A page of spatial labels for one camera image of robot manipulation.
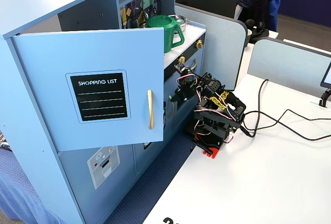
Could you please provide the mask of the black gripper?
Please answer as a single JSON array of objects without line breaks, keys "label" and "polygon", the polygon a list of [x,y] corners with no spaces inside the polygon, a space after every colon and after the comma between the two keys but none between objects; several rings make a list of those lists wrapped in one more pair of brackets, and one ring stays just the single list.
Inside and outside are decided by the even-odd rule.
[{"label": "black gripper", "polygon": [[174,95],[170,95],[171,102],[187,101],[194,96],[194,87],[197,84],[197,76],[194,73],[188,73],[178,78],[178,88]]}]

